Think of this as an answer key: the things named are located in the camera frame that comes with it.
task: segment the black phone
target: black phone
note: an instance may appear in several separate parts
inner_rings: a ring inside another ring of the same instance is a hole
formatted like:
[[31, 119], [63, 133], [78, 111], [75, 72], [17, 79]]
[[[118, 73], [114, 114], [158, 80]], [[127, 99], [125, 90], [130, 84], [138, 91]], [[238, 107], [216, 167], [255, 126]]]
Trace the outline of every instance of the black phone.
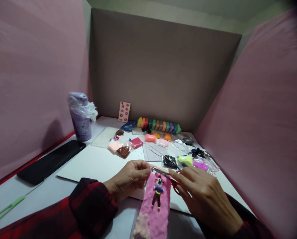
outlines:
[[71, 140], [24, 168], [17, 176], [30, 184], [38, 185], [85, 147], [85, 143]]

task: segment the purple water bottle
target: purple water bottle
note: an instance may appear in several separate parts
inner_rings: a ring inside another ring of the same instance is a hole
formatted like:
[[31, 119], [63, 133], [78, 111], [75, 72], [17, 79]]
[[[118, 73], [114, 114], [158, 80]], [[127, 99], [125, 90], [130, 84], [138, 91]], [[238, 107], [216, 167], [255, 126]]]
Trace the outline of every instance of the purple water bottle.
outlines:
[[69, 92], [68, 104], [78, 141], [87, 141], [91, 139], [90, 119], [83, 116], [84, 107], [88, 105], [88, 97], [80, 92]]

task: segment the plaid shirt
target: plaid shirt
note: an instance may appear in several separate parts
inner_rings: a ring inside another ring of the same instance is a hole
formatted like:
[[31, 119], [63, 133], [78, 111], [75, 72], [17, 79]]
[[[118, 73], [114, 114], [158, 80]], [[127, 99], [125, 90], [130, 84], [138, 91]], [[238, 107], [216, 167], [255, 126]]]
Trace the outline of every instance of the plaid shirt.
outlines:
[[[228, 198], [244, 220], [232, 238], [273, 238], [252, 213]], [[0, 238], [99, 238], [117, 210], [104, 184], [82, 178], [69, 197], [0, 229]], [[199, 224], [206, 238], [221, 238]]]

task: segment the hand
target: hand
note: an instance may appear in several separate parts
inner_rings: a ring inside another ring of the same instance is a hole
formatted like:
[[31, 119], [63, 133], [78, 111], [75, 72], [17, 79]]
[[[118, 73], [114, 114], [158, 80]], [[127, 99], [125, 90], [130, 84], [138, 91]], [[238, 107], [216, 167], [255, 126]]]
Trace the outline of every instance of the hand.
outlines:
[[196, 219], [225, 236], [240, 229], [243, 220], [214, 176], [195, 167], [185, 167], [180, 174], [169, 173], [179, 182], [176, 188]]
[[115, 202], [128, 197], [136, 189], [143, 189], [145, 180], [151, 173], [151, 165], [144, 160], [132, 160], [113, 178], [104, 182]]

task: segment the green crochet hook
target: green crochet hook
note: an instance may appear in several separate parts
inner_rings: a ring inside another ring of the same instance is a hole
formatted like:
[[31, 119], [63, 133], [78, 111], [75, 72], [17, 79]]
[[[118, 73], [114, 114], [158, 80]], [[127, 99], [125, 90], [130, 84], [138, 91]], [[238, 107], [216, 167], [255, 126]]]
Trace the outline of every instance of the green crochet hook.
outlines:
[[19, 197], [17, 200], [15, 200], [14, 202], [12, 202], [10, 205], [8, 205], [7, 207], [5, 207], [3, 210], [0, 211], [0, 219], [2, 219], [3, 216], [5, 216], [11, 209], [13, 209], [18, 203], [20, 203], [22, 200], [25, 199], [25, 197], [30, 194], [32, 191], [34, 191], [36, 188], [38, 188], [41, 184], [43, 183], [43, 181], [37, 186], [35, 187], [33, 190], [31, 190], [29, 193]]

